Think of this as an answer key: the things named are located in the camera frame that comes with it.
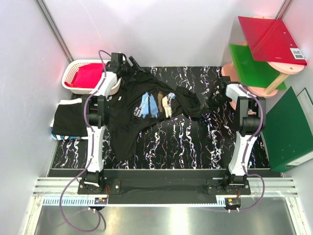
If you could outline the black graphic t shirt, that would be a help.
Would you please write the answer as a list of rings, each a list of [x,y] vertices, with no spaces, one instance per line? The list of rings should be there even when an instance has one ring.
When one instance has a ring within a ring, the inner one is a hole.
[[[173,89],[143,71],[124,83],[108,104],[111,147],[119,162],[135,155],[137,136],[142,130],[182,113],[201,118],[213,111],[189,89],[182,86]]]

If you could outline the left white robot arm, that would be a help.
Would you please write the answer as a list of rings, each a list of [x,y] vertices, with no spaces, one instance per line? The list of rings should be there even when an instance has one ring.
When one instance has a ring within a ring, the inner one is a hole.
[[[109,123],[109,107],[107,98],[114,86],[118,86],[122,77],[132,76],[135,73],[122,52],[111,54],[109,62],[101,59],[103,70],[95,88],[82,97],[83,118],[88,133],[88,159],[86,168],[81,172],[79,181],[79,194],[107,193],[105,185],[104,165],[102,160],[102,147],[105,126]]]

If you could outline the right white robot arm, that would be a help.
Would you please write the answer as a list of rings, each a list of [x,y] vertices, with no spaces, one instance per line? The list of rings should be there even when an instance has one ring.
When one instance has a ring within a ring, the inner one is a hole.
[[[210,94],[207,104],[212,110],[226,101],[235,101],[234,125],[236,142],[230,163],[220,184],[227,194],[248,188],[247,168],[251,151],[266,124],[266,99],[246,90],[240,82],[223,76]]]

